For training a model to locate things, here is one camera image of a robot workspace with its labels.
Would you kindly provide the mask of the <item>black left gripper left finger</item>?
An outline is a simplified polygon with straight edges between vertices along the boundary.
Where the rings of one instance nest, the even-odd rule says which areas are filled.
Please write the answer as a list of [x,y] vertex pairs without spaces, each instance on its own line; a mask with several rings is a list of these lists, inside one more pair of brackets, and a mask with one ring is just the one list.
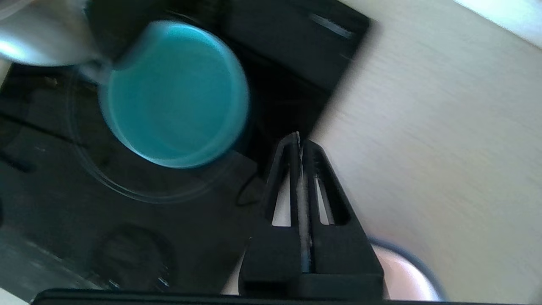
[[[279,191],[289,179],[290,226],[273,226]],[[243,297],[290,297],[300,277],[310,272],[310,217],[299,133],[281,139],[273,156],[261,215],[241,264],[238,289]]]

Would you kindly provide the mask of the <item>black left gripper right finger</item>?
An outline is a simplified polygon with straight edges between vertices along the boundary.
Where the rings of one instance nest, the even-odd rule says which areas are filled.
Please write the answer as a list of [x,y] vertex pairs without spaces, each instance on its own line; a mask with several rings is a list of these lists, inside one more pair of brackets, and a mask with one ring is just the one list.
[[308,270],[303,297],[383,297],[384,270],[327,158],[313,141],[304,144]]

